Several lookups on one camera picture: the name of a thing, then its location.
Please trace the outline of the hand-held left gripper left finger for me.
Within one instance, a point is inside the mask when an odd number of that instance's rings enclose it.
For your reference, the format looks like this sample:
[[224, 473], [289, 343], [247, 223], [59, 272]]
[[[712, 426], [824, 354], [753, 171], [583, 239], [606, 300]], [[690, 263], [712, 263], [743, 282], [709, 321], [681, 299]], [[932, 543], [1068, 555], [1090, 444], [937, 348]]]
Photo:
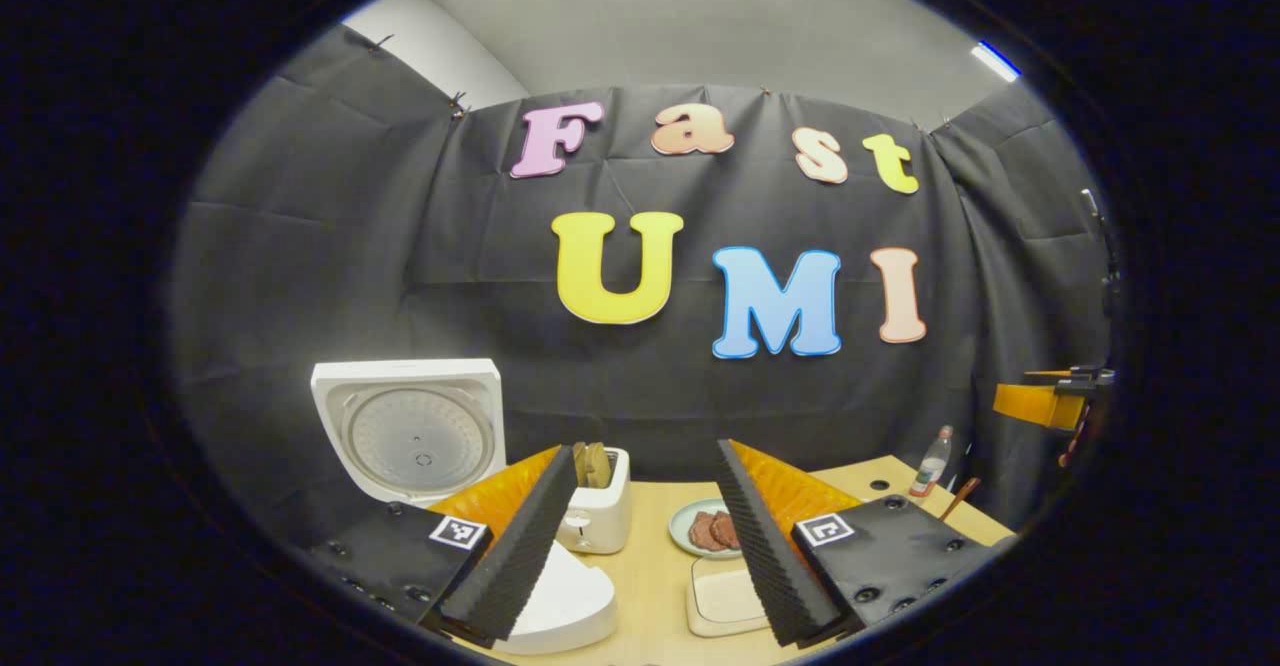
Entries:
[[558, 444], [430, 508], [375, 502], [302, 551], [334, 588], [411, 628], [490, 647], [515, 629], [576, 487], [573, 451]]

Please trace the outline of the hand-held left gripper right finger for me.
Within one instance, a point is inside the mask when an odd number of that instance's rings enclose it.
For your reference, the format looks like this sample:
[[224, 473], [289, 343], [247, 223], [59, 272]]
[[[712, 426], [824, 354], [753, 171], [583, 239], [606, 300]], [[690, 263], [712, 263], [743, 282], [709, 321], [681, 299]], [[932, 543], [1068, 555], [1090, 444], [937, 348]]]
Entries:
[[1009, 547], [982, 544], [905, 496], [861, 501], [737, 441], [718, 448], [716, 480], [781, 646], [899, 621]]

